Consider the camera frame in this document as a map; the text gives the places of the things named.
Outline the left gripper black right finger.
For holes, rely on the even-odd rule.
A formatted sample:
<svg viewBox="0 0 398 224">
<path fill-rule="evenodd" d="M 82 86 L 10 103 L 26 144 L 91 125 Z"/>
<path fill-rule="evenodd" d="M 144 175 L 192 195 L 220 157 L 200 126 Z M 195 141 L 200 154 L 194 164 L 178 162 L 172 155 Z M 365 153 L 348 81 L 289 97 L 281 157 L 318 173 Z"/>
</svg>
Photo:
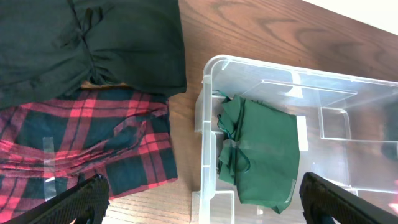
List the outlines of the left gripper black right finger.
<svg viewBox="0 0 398 224">
<path fill-rule="evenodd" d="M 309 224 L 397 223 L 397 216 L 355 196 L 313 172 L 304 174 L 299 193 L 303 216 Z"/>
</svg>

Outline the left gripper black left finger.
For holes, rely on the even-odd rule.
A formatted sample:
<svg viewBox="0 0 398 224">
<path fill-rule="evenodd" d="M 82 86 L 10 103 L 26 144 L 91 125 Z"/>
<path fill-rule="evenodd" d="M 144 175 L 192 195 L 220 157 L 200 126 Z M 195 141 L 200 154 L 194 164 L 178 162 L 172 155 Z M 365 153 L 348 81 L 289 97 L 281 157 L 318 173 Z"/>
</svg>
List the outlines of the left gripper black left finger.
<svg viewBox="0 0 398 224">
<path fill-rule="evenodd" d="M 104 176 L 96 174 L 6 223 L 101 223 L 108 205 L 108 181 Z"/>
</svg>

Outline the dark green cloth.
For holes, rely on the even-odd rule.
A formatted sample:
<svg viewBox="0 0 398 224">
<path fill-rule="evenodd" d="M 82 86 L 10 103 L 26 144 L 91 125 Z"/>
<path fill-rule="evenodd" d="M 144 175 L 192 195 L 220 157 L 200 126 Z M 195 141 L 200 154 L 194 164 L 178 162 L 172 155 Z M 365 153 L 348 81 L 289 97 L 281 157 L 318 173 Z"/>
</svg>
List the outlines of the dark green cloth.
<svg viewBox="0 0 398 224">
<path fill-rule="evenodd" d="M 219 179 L 236 187 L 242 204 L 282 213 L 292 201 L 299 171 L 296 116 L 238 95 L 221 106 L 217 126 L 225 140 Z"/>
</svg>

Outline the clear plastic storage bin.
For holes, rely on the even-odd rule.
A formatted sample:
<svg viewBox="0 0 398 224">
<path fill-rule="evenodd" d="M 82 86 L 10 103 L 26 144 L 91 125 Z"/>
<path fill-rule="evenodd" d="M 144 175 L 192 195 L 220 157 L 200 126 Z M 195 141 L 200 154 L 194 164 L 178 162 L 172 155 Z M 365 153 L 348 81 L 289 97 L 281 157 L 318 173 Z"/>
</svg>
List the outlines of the clear plastic storage bin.
<svg viewBox="0 0 398 224">
<path fill-rule="evenodd" d="M 308 151 L 298 176 L 313 172 L 390 213 L 397 211 L 397 83 L 218 55 L 207 62 L 195 108 L 202 134 L 201 187 L 192 223 L 304 223 L 298 193 L 278 214 L 243 205 L 217 175 L 223 132 L 217 116 L 234 95 L 305 116 Z"/>
</svg>

